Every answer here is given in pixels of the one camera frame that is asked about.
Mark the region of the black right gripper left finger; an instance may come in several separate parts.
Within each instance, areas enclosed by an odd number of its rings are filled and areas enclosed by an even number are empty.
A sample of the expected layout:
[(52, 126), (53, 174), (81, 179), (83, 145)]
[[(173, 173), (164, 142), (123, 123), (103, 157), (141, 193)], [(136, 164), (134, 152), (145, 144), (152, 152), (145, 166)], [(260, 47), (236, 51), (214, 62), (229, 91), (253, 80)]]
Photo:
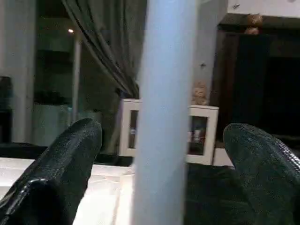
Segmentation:
[(85, 118), (65, 130), (0, 201), (2, 225), (71, 225), (102, 146), (101, 124)]

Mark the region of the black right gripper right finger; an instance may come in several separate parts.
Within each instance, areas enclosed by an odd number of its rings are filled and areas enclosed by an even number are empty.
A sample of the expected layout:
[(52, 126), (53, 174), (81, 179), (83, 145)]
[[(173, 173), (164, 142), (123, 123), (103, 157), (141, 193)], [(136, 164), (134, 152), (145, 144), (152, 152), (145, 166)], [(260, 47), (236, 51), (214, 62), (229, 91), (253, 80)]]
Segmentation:
[(249, 124), (229, 124), (223, 142), (254, 224), (298, 225), (300, 159), (281, 140)]

